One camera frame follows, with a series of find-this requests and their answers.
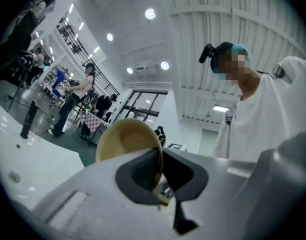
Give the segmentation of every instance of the window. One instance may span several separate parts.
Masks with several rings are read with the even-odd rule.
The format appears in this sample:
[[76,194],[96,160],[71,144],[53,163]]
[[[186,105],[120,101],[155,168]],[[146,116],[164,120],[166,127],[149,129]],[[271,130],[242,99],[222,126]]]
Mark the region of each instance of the window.
[[133,118],[146,123],[151,129],[155,130],[154,127],[157,127],[155,122],[166,96],[166,92],[134,91],[115,121]]

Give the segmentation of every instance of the beige cup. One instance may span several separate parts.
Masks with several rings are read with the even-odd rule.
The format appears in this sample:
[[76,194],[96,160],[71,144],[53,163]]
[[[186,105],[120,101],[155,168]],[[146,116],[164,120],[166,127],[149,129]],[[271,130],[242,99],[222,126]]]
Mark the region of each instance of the beige cup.
[[107,128],[97,144],[95,162],[153,148],[159,151],[160,170],[155,178],[157,185],[163,171],[162,146],[155,132],[142,121],[127,118]]

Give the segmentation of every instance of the checkered tablecloth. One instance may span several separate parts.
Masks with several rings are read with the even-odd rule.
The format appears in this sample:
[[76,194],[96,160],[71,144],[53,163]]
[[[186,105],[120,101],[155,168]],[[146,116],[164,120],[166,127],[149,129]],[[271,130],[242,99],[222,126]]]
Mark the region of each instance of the checkered tablecloth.
[[85,123],[89,130],[93,133],[97,130],[100,124],[107,127],[108,123],[104,122],[103,120],[99,119],[96,115],[92,113],[85,113],[81,116],[81,123]]

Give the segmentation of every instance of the black top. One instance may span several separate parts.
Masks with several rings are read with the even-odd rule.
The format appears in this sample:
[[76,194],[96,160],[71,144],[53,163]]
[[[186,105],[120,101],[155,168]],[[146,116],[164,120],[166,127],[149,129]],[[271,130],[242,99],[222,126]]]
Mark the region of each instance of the black top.
[[98,97],[96,102],[96,109],[98,110],[98,115],[100,115],[103,110],[109,110],[112,105],[112,101],[109,101],[109,96],[102,95]]

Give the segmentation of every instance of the metal rack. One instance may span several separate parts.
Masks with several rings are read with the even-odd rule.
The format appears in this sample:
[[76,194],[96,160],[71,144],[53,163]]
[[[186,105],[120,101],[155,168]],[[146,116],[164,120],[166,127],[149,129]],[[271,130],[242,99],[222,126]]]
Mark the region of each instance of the metal rack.
[[83,45],[79,41],[79,39],[75,40],[75,33],[72,30],[71,26],[66,22],[63,17],[56,26],[59,33],[62,35],[66,44],[69,46],[70,50],[76,55],[78,60],[80,61],[82,67],[85,67],[88,63],[93,63],[95,65],[95,82],[103,88],[107,94],[112,95],[120,95],[117,89],[110,83],[110,81],[105,77],[105,75],[101,72],[92,58],[89,57],[88,52],[84,49]]

